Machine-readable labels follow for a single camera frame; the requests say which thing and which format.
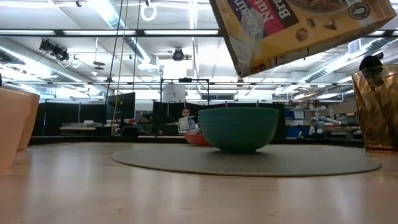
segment ceiling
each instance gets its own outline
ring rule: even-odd
[[[0,29],[110,29],[109,23],[104,20],[104,14],[108,10],[106,4],[103,7],[95,8],[90,1],[80,1],[81,7],[76,6],[75,1],[69,0],[8,0],[0,1]],[[116,10],[122,14],[125,27],[128,29],[218,29],[214,14],[209,5],[209,0],[151,0],[150,5],[156,8],[156,15],[153,20],[145,21],[140,16],[140,4],[145,7],[145,1],[110,1]],[[397,0],[391,0],[393,4],[398,4]],[[146,17],[150,17],[153,9],[145,10]],[[388,23],[383,29],[396,29],[398,19]],[[136,42],[142,50],[148,55],[155,55],[158,58],[157,65],[165,67],[164,70],[153,71],[142,69],[138,65],[141,63],[135,58],[135,53],[125,44],[121,37],[100,37],[98,44],[93,37],[0,37],[0,47],[7,48],[12,44],[15,49],[26,49],[29,56],[34,56],[36,63],[44,63],[50,68],[63,69],[63,75],[57,74],[55,77],[42,78],[40,75],[21,76],[15,74],[7,78],[7,72],[0,70],[5,79],[3,81],[24,81],[37,82],[41,80],[48,81],[53,78],[55,82],[75,82],[74,77],[84,82],[104,82],[111,74],[114,81],[118,80],[120,75],[121,82],[159,82],[161,74],[164,78],[198,77],[209,78],[211,82],[236,82],[237,75],[234,71],[231,57],[229,56],[225,42],[222,37],[137,37]],[[45,54],[39,50],[42,39],[48,39],[53,44],[68,49],[70,57],[78,58],[69,60],[65,63],[58,63],[51,55]],[[362,44],[366,45],[370,41],[377,39],[363,39]],[[397,42],[389,42],[384,46],[385,64],[396,63],[397,60]],[[183,60],[174,62],[171,55],[176,48],[181,48],[185,55],[195,56],[194,60]],[[336,58],[342,57],[348,53],[348,44],[328,50],[326,52],[300,59],[298,61],[282,65],[277,68],[258,73],[245,78],[245,82],[277,82],[291,83],[304,82],[306,78],[314,77],[316,71],[326,68]],[[19,51],[19,55],[28,54],[24,50]],[[103,62],[104,70],[95,70],[93,62]],[[359,67],[360,58],[354,58],[349,63],[334,64],[333,69],[328,68],[326,75],[316,76],[311,79],[313,83],[338,83],[356,72]],[[52,85],[28,85],[32,88],[47,87]],[[82,85],[81,89],[67,87],[69,91],[65,96],[77,91],[77,94],[71,94],[76,97],[85,97],[87,94],[81,94],[88,85]],[[121,85],[119,89],[131,90],[131,85]],[[153,90],[159,88],[159,84],[136,85],[135,90]],[[350,86],[330,87],[325,85],[312,86],[294,86],[294,85],[264,85],[253,88],[251,85],[244,85],[239,88],[235,86],[212,86],[212,89],[241,90],[241,93],[252,95],[253,99],[262,99],[263,94],[273,94],[274,97],[290,95],[291,99],[299,99],[297,96],[302,94],[315,93],[314,96],[324,95],[325,93],[346,93],[350,91]]]

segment security camera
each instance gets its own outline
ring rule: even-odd
[[[175,49],[173,53],[173,60],[179,62],[184,59],[184,53],[182,52],[182,49]]]

